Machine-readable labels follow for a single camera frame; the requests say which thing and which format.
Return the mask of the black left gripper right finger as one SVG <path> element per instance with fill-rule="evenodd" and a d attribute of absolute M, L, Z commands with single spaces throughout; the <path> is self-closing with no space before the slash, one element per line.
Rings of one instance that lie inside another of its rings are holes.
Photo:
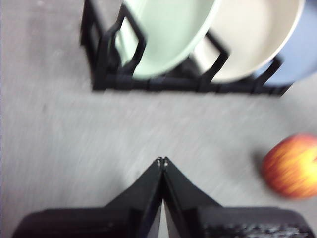
<path fill-rule="evenodd" d="M 313 238 L 304 217 L 279 207 L 224 207 L 162 160 L 164 206 L 172 238 Z"/>

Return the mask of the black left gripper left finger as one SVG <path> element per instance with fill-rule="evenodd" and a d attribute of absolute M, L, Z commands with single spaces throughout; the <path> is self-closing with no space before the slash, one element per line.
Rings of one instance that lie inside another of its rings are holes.
<path fill-rule="evenodd" d="M 14 238 L 156 238 L 163 158 L 103 207 L 46 209 L 25 216 Z"/>

